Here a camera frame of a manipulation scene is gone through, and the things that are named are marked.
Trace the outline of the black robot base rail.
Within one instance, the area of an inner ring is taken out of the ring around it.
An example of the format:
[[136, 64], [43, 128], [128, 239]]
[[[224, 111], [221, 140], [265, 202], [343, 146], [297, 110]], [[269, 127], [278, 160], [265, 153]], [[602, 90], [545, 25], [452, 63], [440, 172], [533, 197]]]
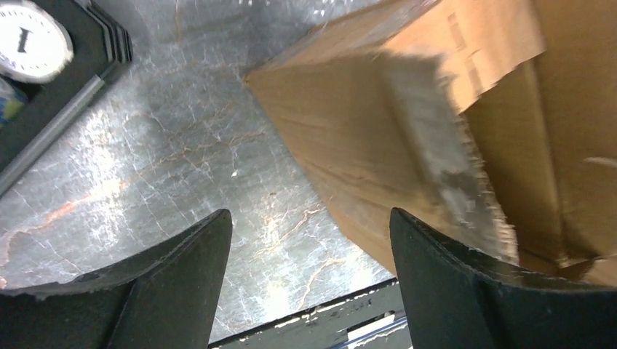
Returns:
[[395, 278], [260, 325], [210, 348], [411, 348]]

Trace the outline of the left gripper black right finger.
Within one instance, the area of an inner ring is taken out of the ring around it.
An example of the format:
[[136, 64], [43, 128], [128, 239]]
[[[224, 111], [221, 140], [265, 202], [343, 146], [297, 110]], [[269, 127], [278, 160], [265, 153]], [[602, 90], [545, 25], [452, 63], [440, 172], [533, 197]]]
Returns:
[[616, 289], [537, 273], [400, 208], [389, 231], [414, 348], [614, 348]]

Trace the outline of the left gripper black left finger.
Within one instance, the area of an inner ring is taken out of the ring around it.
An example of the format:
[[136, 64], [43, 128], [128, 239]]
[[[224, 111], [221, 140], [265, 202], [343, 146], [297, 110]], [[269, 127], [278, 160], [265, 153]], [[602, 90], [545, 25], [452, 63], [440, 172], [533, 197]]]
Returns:
[[1, 293], [3, 348], [206, 348], [231, 246], [220, 209], [65, 283]]

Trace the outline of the brown cardboard box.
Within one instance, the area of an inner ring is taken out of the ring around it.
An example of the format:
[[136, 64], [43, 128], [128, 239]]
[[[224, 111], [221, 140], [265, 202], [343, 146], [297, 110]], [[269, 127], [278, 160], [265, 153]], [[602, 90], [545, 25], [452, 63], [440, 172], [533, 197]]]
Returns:
[[500, 260], [616, 284], [614, 1], [382, 1], [246, 82], [393, 274], [398, 207]]

